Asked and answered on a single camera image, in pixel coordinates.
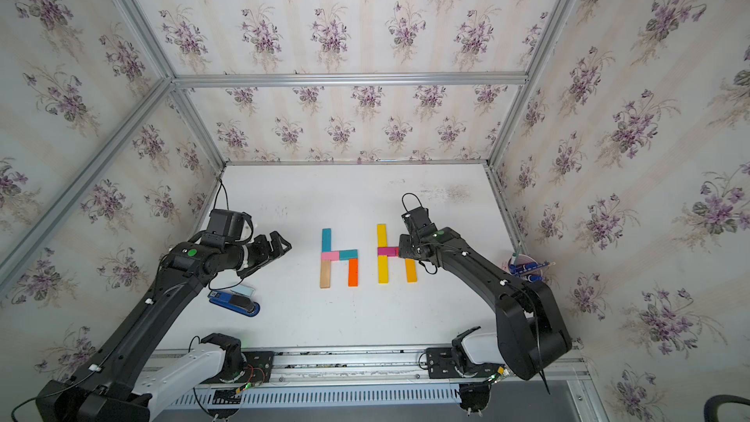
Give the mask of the magenta block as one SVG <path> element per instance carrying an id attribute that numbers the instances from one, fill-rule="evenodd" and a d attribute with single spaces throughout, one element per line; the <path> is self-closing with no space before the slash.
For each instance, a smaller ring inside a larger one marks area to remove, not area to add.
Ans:
<path id="1" fill-rule="evenodd" d="M 397 247 L 381 246 L 377 248 L 377 255 L 384 257 L 398 257 L 400 252 Z"/>

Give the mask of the amber orange block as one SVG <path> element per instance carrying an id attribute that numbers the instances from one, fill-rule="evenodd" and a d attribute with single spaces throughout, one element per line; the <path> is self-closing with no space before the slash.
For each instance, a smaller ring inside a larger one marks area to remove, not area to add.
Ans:
<path id="1" fill-rule="evenodd" d="M 404 267 L 405 267 L 406 281 L 408 283 L 417 283 L 418 275 L 417 275 L 417 269 L 416 269 L 416 262 L 412 259 L 405 259 Z"/>

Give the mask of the yellow block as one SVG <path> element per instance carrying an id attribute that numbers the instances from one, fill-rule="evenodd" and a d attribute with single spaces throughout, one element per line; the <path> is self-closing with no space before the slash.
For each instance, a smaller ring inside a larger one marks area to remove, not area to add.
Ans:
<path id="1" fill-rule="evenodd" d="M 389 245 L 387 226 L 385 224 L 377 225 L 376 236 L 377 236 L 377 245 L 379 248 L 387 247 Z"/>
<path id="2" fill-rule="evenodd" d="M 389 258 L 387 256 L 378 257 L 378 283 L 388 284 L 389 276 Z"/>

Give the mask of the short teal block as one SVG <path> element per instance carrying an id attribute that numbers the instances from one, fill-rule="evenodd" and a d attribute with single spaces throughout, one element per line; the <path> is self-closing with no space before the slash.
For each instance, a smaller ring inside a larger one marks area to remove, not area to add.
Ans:
<path id="1" fill-rule="evenodd" d="M 340 261 L 357 260 L 359 252 L 356 249 L 340 250 L 338 252 Z"/>

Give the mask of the natural wood block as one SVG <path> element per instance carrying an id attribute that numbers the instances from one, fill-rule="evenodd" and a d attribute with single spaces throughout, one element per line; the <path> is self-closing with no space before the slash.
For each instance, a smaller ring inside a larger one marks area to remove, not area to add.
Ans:
<path id="1" fill-rule="evenodd" d="M 331 286 L 331 267 L 330 260 L 320 261 L 320 288 L 328 289 Z"/>

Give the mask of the long teal block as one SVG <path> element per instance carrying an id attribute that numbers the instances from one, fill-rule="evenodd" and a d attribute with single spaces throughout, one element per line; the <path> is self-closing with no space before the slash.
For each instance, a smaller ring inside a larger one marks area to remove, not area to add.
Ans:
<path id="1" fill-rule="evenodd" d="M 321 252 L 332 251 L 332 230 L 325 228 L 321 231 Z"/>

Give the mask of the pink block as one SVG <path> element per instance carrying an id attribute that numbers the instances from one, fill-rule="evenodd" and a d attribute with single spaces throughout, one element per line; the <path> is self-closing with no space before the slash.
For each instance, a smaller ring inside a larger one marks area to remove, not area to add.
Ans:
<path id="1" fill-rule="evenodd" d="M 328 262 L 334 262 L 340 260 L 340 252 L 339 251 L 326 251 L 322 252 L 320 259 L 322 261 L 328 261 Z"/>

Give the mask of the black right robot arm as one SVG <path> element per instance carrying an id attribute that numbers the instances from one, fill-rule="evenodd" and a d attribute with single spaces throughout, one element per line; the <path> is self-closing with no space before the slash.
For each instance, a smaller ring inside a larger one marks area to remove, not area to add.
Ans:
<path id="1" fill-rule="evenodd" d="M 476 252 L 458 232 L 438 228 L 429 210 L 402 215 L 400 257 L 429 262 L 458 277 L 495 314 L 497 348 L 517 377 L 529 381 L 572 349 L 572 339 L 555 296 L 545 283 L 529 283 Z"/>

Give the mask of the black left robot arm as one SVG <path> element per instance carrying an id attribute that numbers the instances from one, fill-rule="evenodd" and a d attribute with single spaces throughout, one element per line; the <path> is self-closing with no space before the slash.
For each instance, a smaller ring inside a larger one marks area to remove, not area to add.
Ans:
<path id="1" fill-rule="evenodd" d="M 44 421 L 152 421 L 188 390 L 212 378 L 232 384 L 247 361 L 238 338 L 212 333 L 154 382 L 140 379 L 152 353 L 179 315 L 224 271 L 240 279 L 288 253 L 279 232 L 242 234 L 245 212 L 214 209 L 208 227 L 177 244 L 159 263 L 142 301 L 105 344 L 64 382 L 45 385 L 34 403 Z"/>

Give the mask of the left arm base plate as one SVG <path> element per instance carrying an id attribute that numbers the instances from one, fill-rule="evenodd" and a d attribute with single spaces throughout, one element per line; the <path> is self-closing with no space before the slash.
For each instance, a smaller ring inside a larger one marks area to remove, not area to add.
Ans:
<path id="1" fill-rule="evenodd" d="M 242 352 L 241 357 L 226 357 L 220 372 L 206 383 L 259 385 L 269 383 L 275 353 L 270 351 Z"/>

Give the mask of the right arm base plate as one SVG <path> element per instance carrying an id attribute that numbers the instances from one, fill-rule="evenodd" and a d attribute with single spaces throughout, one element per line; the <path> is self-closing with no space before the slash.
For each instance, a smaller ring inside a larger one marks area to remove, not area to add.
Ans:
<path id="1" fill-rule="evenodd" d="M 503 363 L 472 363 L 461 351 L 454 353 L 449 347 L 431 347 L 420 359 L 431 380 L 488 379 L 505 372 Z"/>

